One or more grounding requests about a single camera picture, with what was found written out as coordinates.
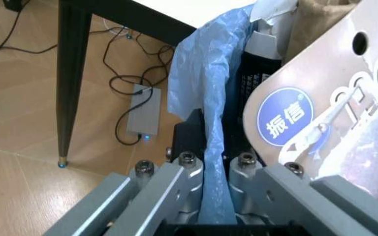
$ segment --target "brown paper bag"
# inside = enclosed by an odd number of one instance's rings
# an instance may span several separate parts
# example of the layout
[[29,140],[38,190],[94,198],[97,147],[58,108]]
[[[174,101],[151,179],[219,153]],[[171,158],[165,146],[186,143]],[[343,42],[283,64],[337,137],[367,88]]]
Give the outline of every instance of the brown paper bag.
[[330,29],[360,0],[299,0],[285,62]]

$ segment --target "screw head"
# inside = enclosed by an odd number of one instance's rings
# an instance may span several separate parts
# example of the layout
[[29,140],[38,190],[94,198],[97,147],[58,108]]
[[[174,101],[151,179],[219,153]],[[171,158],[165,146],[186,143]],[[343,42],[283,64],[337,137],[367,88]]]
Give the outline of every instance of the screw head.
[[256,157],[254,157],[251,153],[243,152],[237,157],[237,163],[240,168],[254,167]]
[[138,161],[135,165],[135,173],[138,177],[144,175],[152,176],[154,174],[154,163],[149,160]]
[[184,151],[179,155],[179,165],[192,168],[196,165],[196,155],[191,151]]
[[284,166],[289,169],[291,172],[293,172],[295,175],[299,177],[303,177],[304,169],[303,167],[296,163],[296,162],[287,162],[284,164]]
[[166,159],[171,160],[171,147],[166,147]]

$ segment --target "gray metal bar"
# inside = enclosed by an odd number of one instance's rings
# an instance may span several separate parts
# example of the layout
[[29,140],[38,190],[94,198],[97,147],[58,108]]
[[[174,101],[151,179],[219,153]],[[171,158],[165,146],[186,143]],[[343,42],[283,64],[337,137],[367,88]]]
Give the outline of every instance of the gray metal bar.
[[106,230],[109,221],[122,213],[137,192],[136,184],[129,177],[111,173],[44,235],[99,235]]
[[378,200],[340,176],[324,177],[311,187],[378,235]]
[[189,192],[186,171],[164,163],[105,236],[153,235],[162,220],[174,220]]
[[373,235],[282,165],[259,169],[247,194],[275,224],[299,224],[311,235]]

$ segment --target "wooden floor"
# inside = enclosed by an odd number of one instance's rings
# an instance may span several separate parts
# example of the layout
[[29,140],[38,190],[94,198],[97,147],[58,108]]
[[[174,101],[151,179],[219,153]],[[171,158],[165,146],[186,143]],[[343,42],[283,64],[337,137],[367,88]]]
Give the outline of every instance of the wooden floor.
[[[57,0],[31,0],[7,45],[42,50],[57,41]],[[0,43],[16,13],[0,0]],[[93,16],[92,30],[105,29]],[[171,145],[173,126],[180,120],[167,113],[167,84],[162,101],[158,136],[135,146],[118,144],[114,125],[129,108],[130,98],[108,87],[112,73],[102,64],[110,33],[90,37],[78,115],[69,149],[70,165],[56,165],[55,120],[56,50],[41,55],[0,51],[0,235],[40,235],[91,191],[110,172],[127,174],[141,159],[160,164]],[[143,45],[156,51],[163,43],[143,36]],[[108,61],[119,73],[137,74],[157,64],[134,40],[122,37],[112,44]],[[161,71],[149,78],[161,78]],[[122,90],[131,85],[117,84]],[[127,136],[126,120],[121,128]]]

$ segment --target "black cable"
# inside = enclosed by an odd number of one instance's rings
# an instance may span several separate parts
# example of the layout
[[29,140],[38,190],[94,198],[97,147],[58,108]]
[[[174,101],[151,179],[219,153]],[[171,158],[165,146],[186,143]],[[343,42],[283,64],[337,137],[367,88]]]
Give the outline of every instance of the black cable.
[[[16,48],[16,47],[11,47],[11,46],[4,46],[7,41],[9,40],[9,38],[12,36],[12,33],[14,32],[15,30],[15,27],[17,26],[17,22],[18,22],[18,19],[20,18],[20,15],[21,15],[21,12],[23,11],[23,9],[26,7],[27,4],[29,4],[30,0],[27,1],[23,7],[21,8],[21,10],[17,13],[17,16],[15,17],[15,20],[14,20],[14,24],[12,25],[11,27],[11,30],[9,31],[8,35],[6,36],[6,38],[4,39],[4,41],[0,44],[0,50],[3,50],[3,49],[8,49],[8,50],[15,50],[15,51],[20,51],[20,52],[24,52],[24,53],[30,53],[30,54],[42,54],[42,53],[45,53],[47,51],[50,51],[54,48],[56,48],[58,45],[55,44],[55,45],[52,45],[50,46],[49,48],[46,48],[44,50],[41,50],[41,51],[30,51],[30,50],[26,50],[26,49],[21,49],[21,48]],[[106,33],[106,32],[109,32],[111,30],[116,30],[116,29],[120,29],[121,27],[112,27],[112,28],[109,28],[109,29],[104,29],[104,30],[96,30],[96,31],[91,31],[90,34],[95,34],[95,33]]]
[[[22,9],[18,12],[15,20],[14,20],[14,24],[10,30],[10,32],[8,33],[7,37],[5,38],[5,40],[0,44],[0,50],[2,49],[6,49],[6,50],[15,50],[15,51],[20,51],[20,52],[24,52],[24,53],[30,53],[30,54],[42,54],[42,53],[45,53],[47,51],[50,51],[54,48],[56,48],[58,45],[55,44],[55,45],[52,45],[50,46],[49,48],[47,49],[44,49],[44,50],[41,50],[41,51],[30,51],[30,50],[26,50],[26,49],[21,49],[21,48],[16,48],[16,47],[11,47],[11,46],[5,46],[5,43],[7,43],[7,41],[9,40],[9,38],[11,37],[12,33],[14,32],[14,29],[17,25],[17,22],[18,22],[18,19],[21,15],[21,12],[23,11],[24,7],[30,2],[30,0],[28,2],[26,2]],[[139,42],[139,37],[141,36],[142,33],[140,33],[137,37],[136,37],[136,42],[138,43],[138,45],[141,47],[142,51],[144,51],[145,54],[147,55],[150,55],[150,56],[153,56],[153,55],[157,55],[157,58],[158,60],[160,61],[161,65],[156,65],[156,66],[151,66],[149,68],[147,68],[141,76],[137,76],[137,75],[119,75],[109,64],[107,64],[106,62],[106,56],[107,56],[107,53],[109,51],[109,48],[110,48],[110,45],[111,43],[116,39],[116,37],[124,30],[125,27],[112,27],[112,28],[109,28],[109,29],[105,29],[105,30],[96,30],[96,31],[91,31],[90,34],[94,34],[94,33],[105,33],[105,32],[109,32],[111,30],[115,30],[115,29],[120,29],[117,34],[115,34],[114,37],[112,37],[110,39],[110,41],[108,42],[107,46],[106,46],[106,50],[104,51],[104,55],[103,55],[103,63],[106,65],[107,68],[109,68],[114,74],[115,76],[113,76],[110,80],[109,80],[109,87],[119,93],[119,94],[122,94],[122,95],[141,95],[142,93],[144,93],[145,91],[150,91],[150,95],[148,96],[147,99],[145,99],[144,101],[142,101],[141,103],[131,107],[130,109],[126,110],[118,119],[118,121],[116,122],[116,126],[115,126],[115,136],[116,136],[116,139],[118,140],[119,143],[123,144],[123,145],[127,145],[127,146],[131,146],[131,145],[134,145],[136,143],[138,143],[140,140],[141,140],[141,137],[142,135],[141,134],[138,134],[138,139],[134,142],[131,142],[131,143],[127,143],[125,141],[122,141],[119,137],[119,134],[118,134],[118,129],[119,129],[119,124],[121,122],[121,120],[131,111],[141,107],[142,105],[144,105],[145,103],[147,103],[151,97],[153,96],[153,87],[162,83],[164,80],[167,79],[168,77],[168,70],[167,70],[167,66],[168,64],[172,61],[172,58],[173,56],[170,57],[170,59],[167,61],[167,62],[164,62],[161,58],[161,54],[171,50],[173,53],[174,53],[174,48],[171,47],[171,46],[168,46],[168,45],[164,45],[162,46],[158,52],[156,53],[150,53],[148,52],[143,46],[142,44]],[[164,73],[165,73],[165,76],[163,78],[161,78],[159,81],[155,82],[154,84],[151,83],[151,81],[149,81],[147,78],[145,78],[145,75],[151,71],[151,70],[154,70],[154,69],[158,69],[158,68],[163,68],[164,69]],[[135,78],[135,79],[139,79],[139,84],[143,84],[143,82],[145,81],[146,83],[148,83],[149,87],[148,88],[145,88],[145,89],[141,89],[137,92],[123,92],[123,91],[119,91],[118,89],[116,89],[114,86],[113,86],[113,82],[116,80],[116,79],[120,79],[124,82],[127,82],[127,83],[131,83],[131,84],[135,84],[135,82],[133,81],[129,81],[129,80],[126,80],[125,78]]]
[[[115,91],[115,92],[117,92],[117,93],[119,93],[119,94],[123,94],[123,95],[140,95],[140,94],[142,94],[143,92],[145,92],[146,90],[148,90],[148,89],[150,90],[150,95],[148,96],[147,99],[145,99],[145,100],[142,101],[141,103],[138,103],[137,105],[135,105],[135,106],[129,108],[128,110],[126,110],[124,113],[122,113],[122,115],[119,117],[119,119],[118,119],[117,122],[116,122],[116,125],[115,125],[115,137],[116,137],[116,140],[117,140],[119,143],[123,144],[123,145],[131,146],[131,145],[137,144],[137,143],[141,140],[142,135],[141,135],[141,134],[138,134],[138,138],[137,138],[137,140],[136,140],[136,141],[133,141],[133,142],[130,142],[130,143],[121,140],[121,138],[119,137],[119,125],[120,125],[120,122],[122,121],[122,119],[123,119],[128,113],[130,113],[131,111],[133,111],[133,110],[135,110],[135,109],[141,107],[141,106],[144,105],[145,103],[147,103],[147,102],[151,99],[151,97],[153,96],[153,87],[154,87],[155,85],[160,84],[160,83],[163,82],[165,79],[167,79],[167,77],[168,77],[167,65],[171,62],[171,60],[172,60],[173,57],[171,57],[167,62],[164,62],[164,61],[162,60],[162,58],[161,58],[161,54],[163,54],[163,53],[169,51],[170,49],[174,52],[174,49],[173,49],[173,47],[171,47],[171,46],[165,45],[165,46],[161,47],[161,48],[158,50],[158,52],[156,52],[156,53],[149,53],[149,52],[147,52],[147,51],[145,50],[145,48],[139,43],[139,41],[137,41],[138,45],[142,48],[142,50],[144,51],[145,54],[147,54],[147,55],[157,55],[157,58],[158,58],[158,60],[160,61],[161,65],[151,66],[151,67],[147,68],[147,69],[142,73],[141,76],[136,76],[136,75],[119,75],[119,74],[118,74],[118,73],[117,73],[117,72],[116,72],[116,71],[115,71],[115,70],[114,70],[109,64],[107,64],[107,62],[106,62],[106,56],[107,56],[107,52],[108,52],[108,50],[109,50],[109,48],[110,48],[110,44],[113,42],[113,40],[115,40],[116,36],[119,35],[120,32],[121,32],[121,31],[119,31],[119,32],[118,32],[118,33],[117,33],[117,34],[116,34],[116,35],[115,35],[115,36],[109,41],[109,43],[107,44],[107,47],[106,47],[106,51],[104,52],[104,55],[103,55],[103,63],[104,63],[104,64],[105,64],[105,65],[106,65],[106,66],[107,66],[107,67],[108,67],[108,68],[109,68],[109,69],[115,74],[115,76],[113,76],[113,77],[109,80],[109,86],[110,86],[110,88],[111,88],[113,91]],[[162,79],[160,79],[159,81],[157,81],[156,83],[153,84],[153,83],[151,83],[150,80],[148,80],[147,78],[145,78],[145,75],[146,75],[149,71],[151,71],[151,70],[153,70],[153,69],[157,69],[157,68],[164,68],[165,76],[164,76]],[[148,87],[148,88],[145,88],[145,89],[142,89],[142,90],[139,90],[139,91],[134,92],[134,93],[129,93],[129,92],[122,92],[122,91],[119,91],[118,89],[116,89],[116,88],[113,86],[113,82],[114,82],[116,79],[124,80],[124,77],[129,77],[129,78],[139,78],[139,79],[140,79],[140,84],[143,84],[142,82],[145,81],[145,82],[148,83],[149,87]],[[132,81],[128,81],[128,80],[124,80],[124,81],[126,81],[126,82],[128,82],[128,83],[133,83],[133,84],[135,84],[135,83],[132,82]]]
[[[106,32],[109,32],[110,30],[116,30],[116,29],[120,29],[120,27],[112,27],[112,28],[109,28],[109,29],[104,29],[104,30],[95,30],[95,31],[91,31],[90,34],[95,34],[95,33],[106,33]],[[27,49],[21,49],[21,48],[16,48],[16,47],[11,47],[11,46],[3,46],[0,48],[0,50],[2,49],[9,49],[9,50],[16,50],[16,51],[20,51],[20,52],[23,52],[23,53],[30,53],[30,54],[42,54],[42,53],[45,53],[47,51],[50,51],[54,48],[56,48],[58,45],[55,44],[55,45],[52,45],[50,46],[49,48],[46,48],[44,50],[41,50],[41,51],[30,51],[30,50],[27,50]]]
[[29,4],[29,2],[30,2],[30,0],[28,0],[28,1],[23,5],[23,7],[21,8],[21,10],[18,11],[17,16],[15,17],[15,20],[14,20],[14,24],[13,24],[12,27],[11,27],[11,30],[9,31],[8,35],[6,36],[6,38],[5,38],[5,39],[2,41],[2,43],[0,44],[0,50],[1,50],[1,48],[5,45],[5,43],[9,40],[9,38],[11,37],[12,33],[14,32],[15,27],[17,26],[18,18],[20,18],[21,12],[23,12],[24,7],[26,7],[27,4]]

